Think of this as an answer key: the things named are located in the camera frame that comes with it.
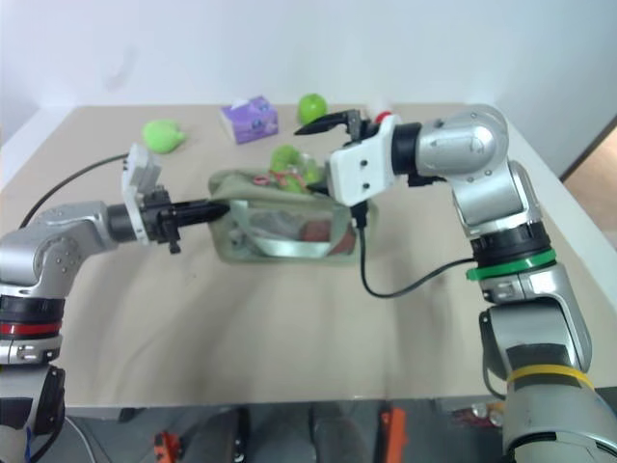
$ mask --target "tissue box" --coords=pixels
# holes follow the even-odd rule
[[[238,144],[279,133],[277,110],[263,96],[223,106],[221,119],[229,136]]]

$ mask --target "table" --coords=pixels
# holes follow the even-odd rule
[[[405,121],[425,121],[459,107],[409,104],[397,111]],[[149,120],[176,119],[189,136],[162,157],[160,181],[174,201],[207,196],[216,171],[267,165],[283,143],[325,159],[345,140],[342,129],[296,140],[295,108],[279,109],[280,135],[236,146],[214,106],[77,108],[0,194],[0,232],[15,228],[60,179],[126,152]],[[75,180],[47,205],[88,200],[121,202],[120,165]],[[470,255],[447,185],[408,189],[401,182],[375,201],[380,223],[368,252],[375,288],[400,288]],[[546,226],[594,340],[590,376],[597,386],[616,385],[614,308],[554,223]],[[67,299],[57,361],[67,370],[68,406],[486,393],[477,317],[488,305],[466,281],[465,267],[383,301],[364,292],[357,265],[229,265],[218,260],[207,226],[180,232],[178,256],[167,246],[131,243],[82,267]]]

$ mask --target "green ball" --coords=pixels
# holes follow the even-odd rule
[[[186,140],[186,135],[180,131],[177,122],[169,119],[150,121],[144,125],[142,136],[150,151],[161,154],[172,152]]]
[[[298,103],[298,120],[302,125],[328,114],[328,104],[322,95],[306,94]]]

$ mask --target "floor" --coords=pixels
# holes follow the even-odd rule
[[[564,183],[617,248],[617,129]]]
[[[471,428],[455,423],[449,415],[438,411],[434,400],[401,400],[394,405],[407,412],[405,462],[426,463],[495,463],[500,457],[501,437],[498,430]],[[342,413],[358,427],[362,440],[372,455],[376,442],[377,401],[337,402]],[[156,432],[167,429],[183,434],[198,422],[222,411],[221,407],[154,408],[139,413],[132,421],[118,423],[93,419],[74,421],[83,430],[99,463],[155,462],[152,440]],[[314,462],[315,454],[309,436],[310,405],[277,404],[250,407],[252,439],[247,452],[250,463]],[[193,463],[187,455],[181,463]],[[65,423],[55,446],[41,460],[43,463],[88,462],[85,447],[75,430]]]

